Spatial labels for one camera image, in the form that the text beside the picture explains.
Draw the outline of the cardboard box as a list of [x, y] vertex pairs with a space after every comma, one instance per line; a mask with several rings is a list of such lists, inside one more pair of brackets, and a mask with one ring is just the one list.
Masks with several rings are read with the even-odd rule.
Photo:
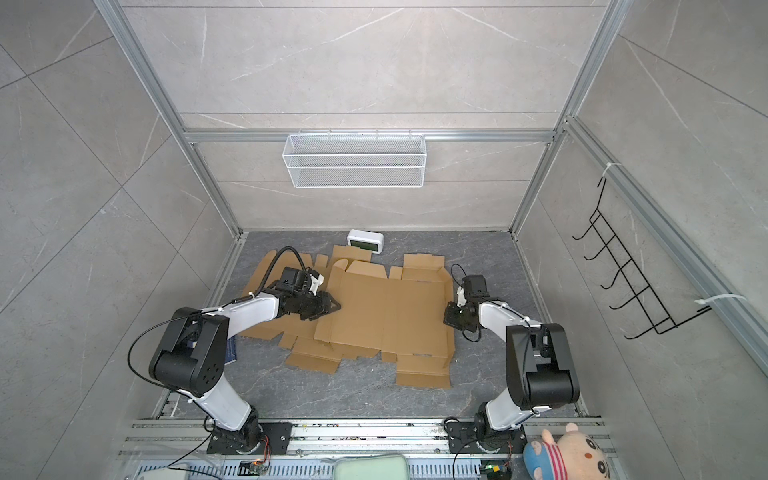
[[317, 341], [357, 357], [379, 354], [395, 365], [400, 386], [451, 387], [455, 334], [443, 318], [454, 292], [442, 256], [406, 254], [390, 268], [337, 259], [326, 291], [341, 308], [318, 320]]

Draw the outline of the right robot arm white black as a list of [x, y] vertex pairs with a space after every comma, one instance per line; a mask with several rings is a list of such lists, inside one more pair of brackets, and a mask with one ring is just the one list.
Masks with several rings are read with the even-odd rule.
[[506, 387], [475, 414], [473, 437], [482, 446], [520, 429], [544, 412], [576, 403], [580, 384], [564, 327], [542, 323], [492, 296], [482, 275], [457, 282], [443, 323], [462, 333], [496, 335], [505, 344]]

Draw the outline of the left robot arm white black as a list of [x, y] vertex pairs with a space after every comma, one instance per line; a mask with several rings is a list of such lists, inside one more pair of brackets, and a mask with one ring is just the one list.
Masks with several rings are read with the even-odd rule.
[[264, 434], [254, 406], [231, 386], [224, 374], [230, 338], [258, 324], [297, 314], [314, 321], [341, 309], [320, 289], [324, 277], [307, 268], [285, 268], [268, 288], [223, 306], [177, 309], [149, 362], [150, 377], [190, 399], [212, 420], [212, 435], [240, 453], [254, 451]]

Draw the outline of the pale green box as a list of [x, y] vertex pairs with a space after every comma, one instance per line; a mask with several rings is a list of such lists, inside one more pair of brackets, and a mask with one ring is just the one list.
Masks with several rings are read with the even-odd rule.
[[339, 460], [333, 469], [334, 480], [409, 480], [407, 459], [399, 454]]

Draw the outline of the lower flat cardboard sheet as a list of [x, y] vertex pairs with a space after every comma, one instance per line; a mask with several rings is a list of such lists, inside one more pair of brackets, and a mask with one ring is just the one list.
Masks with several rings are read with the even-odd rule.
[[[330, 267], [336, 261], [346, 259], [370, 262], [372, 253], [353, 246], [336, 245], [331, 257], [318, 254], [315, 261], [312, 261], [309, 254], [301, 253], [300, 256], [308, 266], [312, 266], [321, 274], [328, 276]], [[285, 361], [286, 365], [327, 374], [334, 374], [343, 359], [374, 358], [379, 354], [379, 351], [374, 349], [336, 345], [315, 340], [316, 326], [317, 321], [302, 321], [298, 314], [289, 314], [247, 329], [240, 335], [271, 340], [281, 334], [279, 346], [291, 350]]]

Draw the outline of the white digital clock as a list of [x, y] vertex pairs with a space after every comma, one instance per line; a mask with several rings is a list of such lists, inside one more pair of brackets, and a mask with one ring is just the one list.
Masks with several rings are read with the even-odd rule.
[[384, 235], [378, 232], [351, 229], [347, 234], [347, 245], [381, 254], [384, 245]]

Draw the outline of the blue book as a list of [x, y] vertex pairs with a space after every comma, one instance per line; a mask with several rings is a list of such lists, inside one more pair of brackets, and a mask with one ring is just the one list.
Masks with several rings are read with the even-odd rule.
[[237, 343], [235, 337], [230, 337], [226, 342], [225, 364], [230, 365], [237, 361]]

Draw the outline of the pink plush pig toy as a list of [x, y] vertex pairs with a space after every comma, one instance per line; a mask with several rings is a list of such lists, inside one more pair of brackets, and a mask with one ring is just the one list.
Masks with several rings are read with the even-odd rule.
[[610, 479], [611, 470], [604, 452], [575, 423], [556, 440], [544, 429], [539, 440], [523, 450], [523, 462], [532, 479]]

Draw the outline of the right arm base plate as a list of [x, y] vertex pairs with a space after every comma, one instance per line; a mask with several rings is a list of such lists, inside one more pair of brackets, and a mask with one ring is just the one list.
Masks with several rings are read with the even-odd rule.
[[442, 422], [451, 454], [521, 454], [527, 444], [522, 428], [481, 434], [473, 421], [449, 417]]

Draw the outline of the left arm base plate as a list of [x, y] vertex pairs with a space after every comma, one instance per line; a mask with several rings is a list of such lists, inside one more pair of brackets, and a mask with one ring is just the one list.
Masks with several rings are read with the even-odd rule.
[[288, 450], [292, 429], [293, 424], [289, 422], [251, 423], [239, 431], [215, 427], [206, 452], [221, 455], [259, 455], [269, 448], [272, 455], [284, 455]]

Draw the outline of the aluminium rail base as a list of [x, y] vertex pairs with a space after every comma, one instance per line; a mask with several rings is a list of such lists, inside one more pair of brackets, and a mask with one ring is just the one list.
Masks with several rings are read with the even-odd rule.
[[118, 450], [117, 479], [330, 479], [347, 458], [400, 454], [413, 479], [524, 479], [522, 447], [543, 430], [560, 437], [567, 418], [529, 420], [499, 448], [470, 443], [462, 419], [278, 419], [264, 428], [270, 452], [213, 450], [200, 420], [138, 420]]

